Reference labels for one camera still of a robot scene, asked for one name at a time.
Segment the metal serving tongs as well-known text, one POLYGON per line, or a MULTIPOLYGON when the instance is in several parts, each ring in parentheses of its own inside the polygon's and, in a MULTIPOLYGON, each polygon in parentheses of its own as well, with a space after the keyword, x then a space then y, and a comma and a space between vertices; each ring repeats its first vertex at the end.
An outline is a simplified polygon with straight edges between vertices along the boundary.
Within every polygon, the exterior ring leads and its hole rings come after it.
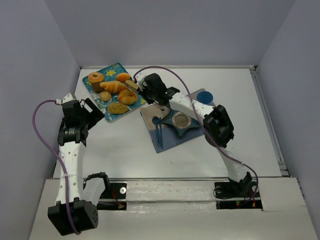
POLYGON ((164 98, 166 90, 162 87, 147 86, 143 91, 138 89, 135 92, 149 105, 155 105, 162 110, 166 105, 166 99, 164 98))

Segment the brown-crust bread slice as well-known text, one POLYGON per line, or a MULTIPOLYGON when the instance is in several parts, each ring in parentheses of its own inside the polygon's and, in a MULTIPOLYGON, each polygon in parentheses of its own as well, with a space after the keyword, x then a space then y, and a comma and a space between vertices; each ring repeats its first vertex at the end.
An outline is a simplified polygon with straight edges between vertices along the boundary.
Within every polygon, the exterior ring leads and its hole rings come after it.
POLYGON ((126 80, 124 83, 132 91, 137 91, 139 89, 139 86, 135 82, 133 82, 132 80, 126 80))

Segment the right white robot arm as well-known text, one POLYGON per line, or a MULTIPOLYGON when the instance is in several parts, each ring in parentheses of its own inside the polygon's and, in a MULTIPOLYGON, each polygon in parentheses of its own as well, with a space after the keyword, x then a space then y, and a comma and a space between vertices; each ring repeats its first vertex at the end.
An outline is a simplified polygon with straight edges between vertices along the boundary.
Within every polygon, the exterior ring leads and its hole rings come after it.
POLYGON ((181 112, 195 119, 200 124, 207 142, 214 146, 221 155, 228 173, 229 183, 225 192, 232 197, 242 197, 250 188, 252 176, 245 164, 235 159, 227 150, 227 144, 234 139, 234 126, 222 105, 212 106, 193 100, 175 87, 166 87, 156 73, 134 77, 139 87, 138 93, 148 104, 181 112))

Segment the oval tan bread slice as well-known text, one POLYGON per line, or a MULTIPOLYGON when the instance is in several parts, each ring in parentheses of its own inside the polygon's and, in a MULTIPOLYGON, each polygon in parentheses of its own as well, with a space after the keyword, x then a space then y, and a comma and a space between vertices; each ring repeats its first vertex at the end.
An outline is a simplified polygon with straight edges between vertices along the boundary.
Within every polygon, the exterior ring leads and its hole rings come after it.
POLYGON ((107 111, 115 115, 125 114, 128 110, 128 106, 120 102, 112 102, 107 107, 107 111))

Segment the small round tan bun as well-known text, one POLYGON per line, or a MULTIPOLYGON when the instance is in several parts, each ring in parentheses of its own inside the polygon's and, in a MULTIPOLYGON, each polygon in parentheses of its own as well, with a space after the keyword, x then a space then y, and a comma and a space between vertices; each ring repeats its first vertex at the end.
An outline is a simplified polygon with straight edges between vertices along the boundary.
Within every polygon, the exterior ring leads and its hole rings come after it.
POLYGON ((112 95, 108 91, 102 91, 99 93, 99 98, 102 102, 107 102, 112 98, 112 95))

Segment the brown chocolate muffin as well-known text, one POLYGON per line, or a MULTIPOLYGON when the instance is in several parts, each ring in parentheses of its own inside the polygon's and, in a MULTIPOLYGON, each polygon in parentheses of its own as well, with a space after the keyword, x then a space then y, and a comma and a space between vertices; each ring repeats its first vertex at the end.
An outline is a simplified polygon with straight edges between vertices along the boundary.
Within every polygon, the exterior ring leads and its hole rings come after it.
POLYGON ((92 82, 91 87, 95 93, 100 93, 104 91, 104 89, 100 86, 100 82, 92 82))

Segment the golden croissant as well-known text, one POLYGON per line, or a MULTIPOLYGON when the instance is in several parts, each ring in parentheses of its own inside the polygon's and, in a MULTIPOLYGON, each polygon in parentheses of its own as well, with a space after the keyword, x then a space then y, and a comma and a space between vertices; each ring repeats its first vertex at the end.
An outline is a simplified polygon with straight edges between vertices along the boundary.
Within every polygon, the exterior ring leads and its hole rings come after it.
POLYGON ((120 81, 103 81, 100 84, 100 87, 104 89, 105 91, 111 93, 111 94, 118 94, 123 90, 126 90, 127 87, 120 81))

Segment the orange striped twisted roll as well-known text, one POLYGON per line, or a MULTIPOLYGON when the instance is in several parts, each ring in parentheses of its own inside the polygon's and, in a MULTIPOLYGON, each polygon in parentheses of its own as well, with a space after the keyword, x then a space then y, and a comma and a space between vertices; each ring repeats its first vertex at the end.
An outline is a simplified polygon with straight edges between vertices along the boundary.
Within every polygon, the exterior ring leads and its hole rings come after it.
POLYGON ((129 89, 124 89, 118 93, 118 102, 124 105, 133 105, 137 100, 137 94, 129 89))

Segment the blue plastic fork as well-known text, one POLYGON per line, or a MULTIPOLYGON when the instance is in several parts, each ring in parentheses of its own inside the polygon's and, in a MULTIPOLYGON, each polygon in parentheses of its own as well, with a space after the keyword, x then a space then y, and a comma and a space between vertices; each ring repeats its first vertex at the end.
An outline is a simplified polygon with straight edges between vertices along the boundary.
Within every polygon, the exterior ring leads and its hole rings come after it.
POLYGON ((163 134, 162 134, 162 121, 161 118, 159 118, 159 133, 160 133, 160 148, 163 149, 163 134))

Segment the round orange bun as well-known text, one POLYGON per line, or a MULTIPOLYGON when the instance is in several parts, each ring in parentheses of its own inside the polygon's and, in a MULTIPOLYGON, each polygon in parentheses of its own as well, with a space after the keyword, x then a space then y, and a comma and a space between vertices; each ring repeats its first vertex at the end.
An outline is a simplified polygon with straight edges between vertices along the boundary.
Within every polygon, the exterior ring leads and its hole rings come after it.
POLYGON ((122 73, 119 73, 115 79, 118 82, 125 83, 126 81, 131 80, 131 76, 126 72, 122 72, 122 73))

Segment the blue star-shaped plate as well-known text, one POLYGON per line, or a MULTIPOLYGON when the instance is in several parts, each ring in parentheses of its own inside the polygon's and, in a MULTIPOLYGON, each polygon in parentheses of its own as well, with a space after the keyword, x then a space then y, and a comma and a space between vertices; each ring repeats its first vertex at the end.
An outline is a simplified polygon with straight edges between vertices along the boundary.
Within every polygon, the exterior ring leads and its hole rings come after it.
POLYGON ((161 123, 173 127, 180 138, 188 130, 201 128, 197 120, 177 110, 171 110, 167 116, 162 118, 161 123))

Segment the blue beige cloth placemat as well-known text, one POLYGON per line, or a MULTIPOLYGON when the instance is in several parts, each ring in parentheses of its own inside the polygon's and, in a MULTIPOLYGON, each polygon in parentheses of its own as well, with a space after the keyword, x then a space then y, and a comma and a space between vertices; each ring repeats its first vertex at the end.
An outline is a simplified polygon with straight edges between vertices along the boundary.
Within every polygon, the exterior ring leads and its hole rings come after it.
POLYGON ((184 95, 183 93, 177 93, 176 97, 174 98, 173 105, 177 106, 178 103, 183 104, 183 107, 179 107, 177 109, 170 109, 164 106, 163 109, 160 109, 160 107, 156 105, 150 105, 148 107, 143 107, 140 109, 140 114, 144 120, 146 128, 149 132, 150 138, 152 140, 153 146, 157 153, 161 153, 168 149, 174 148, 182 143, 185 143, 189 140, 200 137, 204 134, 201 128, 194 128, 194 129, 188 130, 183 137, 179 137, 176 130, 173 127, 161 123, 163 149, 158 147, 157 138, 156 138, 156 128, 152 122, 153 116, 157 116, 162 120, 162 118, 167 116, 171 110, 175 110, 175 111, 183 112, 186 115, 190 116, 191 118, 197 120, 195 113, 193 111, 193 108, 191 106, 190 98, 187 95, 184 95))

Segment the blue plastic cup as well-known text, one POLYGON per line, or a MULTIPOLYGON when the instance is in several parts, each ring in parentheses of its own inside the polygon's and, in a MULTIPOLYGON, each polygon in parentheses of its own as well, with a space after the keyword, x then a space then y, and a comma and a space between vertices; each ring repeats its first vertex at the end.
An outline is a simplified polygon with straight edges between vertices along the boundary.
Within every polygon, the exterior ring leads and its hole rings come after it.
POLYGON ((209 91, 203 90, 196 95, 196 100, 205 105, 212 105, 214 96, 209 91))

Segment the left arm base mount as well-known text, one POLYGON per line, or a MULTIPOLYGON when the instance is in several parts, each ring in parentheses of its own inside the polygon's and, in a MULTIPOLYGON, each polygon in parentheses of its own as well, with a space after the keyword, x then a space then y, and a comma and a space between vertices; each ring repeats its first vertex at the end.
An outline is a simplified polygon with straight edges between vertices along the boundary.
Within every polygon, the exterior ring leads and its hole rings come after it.
POLYGON ((83 180, 84 196, 101 211, 125 211, 127 209, 126 182, 110 182, 105 172, 93 173, 83 180))

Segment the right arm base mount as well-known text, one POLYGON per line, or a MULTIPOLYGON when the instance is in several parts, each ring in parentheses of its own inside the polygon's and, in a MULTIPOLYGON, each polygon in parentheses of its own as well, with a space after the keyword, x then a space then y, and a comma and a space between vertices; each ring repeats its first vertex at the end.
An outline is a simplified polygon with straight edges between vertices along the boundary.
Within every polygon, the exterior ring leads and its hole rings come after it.
POLYGON ((215 182, 212 194, 218 210, 263 209, 257 182, 249 172, 240 182, 231 179, 215 182))

